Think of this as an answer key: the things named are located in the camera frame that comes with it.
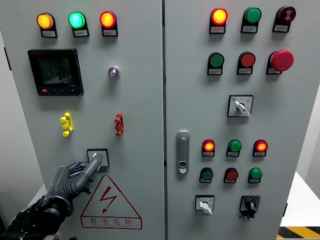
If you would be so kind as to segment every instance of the robotic hand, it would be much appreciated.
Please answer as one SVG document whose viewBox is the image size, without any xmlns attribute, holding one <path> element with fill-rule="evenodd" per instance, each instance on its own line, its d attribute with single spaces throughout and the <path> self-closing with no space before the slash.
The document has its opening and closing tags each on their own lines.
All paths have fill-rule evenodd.
<svg viewBox="0 0 320 240">
<path fill-rule="evenodd" d="M 45 196 L 18 213 L 0 240 L 42 240 L 54 235 L 73 211 L 72 200 L 91 194 L 89 181 L 100 167 L 103 155 L 95 153 L 90 163 L 75 162 L 56 172 Z"/>
</svg>

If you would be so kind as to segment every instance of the electrical hazard sign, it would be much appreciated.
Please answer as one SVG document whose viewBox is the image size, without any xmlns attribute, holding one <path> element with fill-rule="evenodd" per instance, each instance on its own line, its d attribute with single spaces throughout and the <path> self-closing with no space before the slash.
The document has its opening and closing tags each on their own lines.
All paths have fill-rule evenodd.
<svg viewBox="0 0 320 240">
<path fill-rule="evenodd" d="M 102 176 L 81 214 L 83 228 L 142 230 L 142 218 L 108 175 Z"/>
</svg>

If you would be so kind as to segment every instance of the yellow black hazard stripe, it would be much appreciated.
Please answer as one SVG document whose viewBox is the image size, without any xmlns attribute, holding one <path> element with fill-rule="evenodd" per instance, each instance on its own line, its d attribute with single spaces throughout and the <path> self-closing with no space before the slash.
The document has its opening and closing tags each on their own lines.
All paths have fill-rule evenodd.
<svg viewBox="0 0 320 240">
<path fill-rule="evenodd" d="M 320 239 L 320 226 L 281 226 L 277 239 Z"/>
</svg>

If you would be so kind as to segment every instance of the green indicator light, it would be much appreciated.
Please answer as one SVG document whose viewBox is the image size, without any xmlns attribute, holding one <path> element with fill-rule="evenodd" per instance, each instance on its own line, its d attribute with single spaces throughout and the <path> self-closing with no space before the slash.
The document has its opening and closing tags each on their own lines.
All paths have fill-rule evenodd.
<svg viewBox="0 0 320 240">
<path fill-rule="evenodd" d="M 232 152 L 236 153 L 236 152 L 240 151 L 240 149 L 241 149 L 241 142 L 239 140 L 232 140 L 229 142 L 228 148 Z"/>
<path fill-rule="evenodd" d="M 245 19 L 251 23 L 255 24 L 261 19 L 261 11 L 257 7 L 248 8 L 245 11 Z"/>
<path fill-rule="evenodd" d="M 210 179 L 212 179 L 213 178 L 213 173 L 212 172 L 210 172 L 210 171 L 205 171 L 203 174 L 202 174 L 202 178 L 204 179 L 204 180 L 210 180 Z"/>
<path fill-rule="evenodd" d="M 85 16 L 81 12 L 75 11 L 69 15 L 69 23 L 75 29 L 82 28 L 85 22 Z"/>
<path fill-rule="evenodd" d="M 253 179 L 260 179 L 262 177 L 262 171 L 260 168 L 255 167 L 250 170 L 249 175 Z"/>
<path fill-rule="evenodd" d="M 215 54 L 211 57 L 210 59 L 210 64 L 215 67 L 215 68 L 218 68 L 218 67 L 221 67 L 222 64 L 224 64 L 224 58 L 220 55 L 220 54 Z"/>
</svg>

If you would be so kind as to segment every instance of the lightning bolt symbol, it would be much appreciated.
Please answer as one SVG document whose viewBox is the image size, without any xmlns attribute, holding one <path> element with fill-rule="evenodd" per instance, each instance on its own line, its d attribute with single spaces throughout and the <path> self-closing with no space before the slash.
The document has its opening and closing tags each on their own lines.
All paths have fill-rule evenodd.
<svg viewBox="0 0 320 240">
<path fill-rule="evenodd" d="M 111 196 L 111 197 L 107 197 L 105 198 L 105 196 L 108 194 L 108 192 L 111 190 L 111 187 L 108 186 L 106 188 L 106 190 L 104 191 L 104 194 L 102 195 L 102 197 L 100 198 L 99 202 L 104 201 L 104 200 L 108 200 L 108 199 L 112 199 L 111 202 L 109 203 L 108 206 L 106 206 L 106 208 L 104 208 L 102 210 L 102 214 L 104 214 L 106 211 L 108 211 L 108 207 L 113 203 L 113 201 L 118 197 L 118 196 Z"/>
</svg>

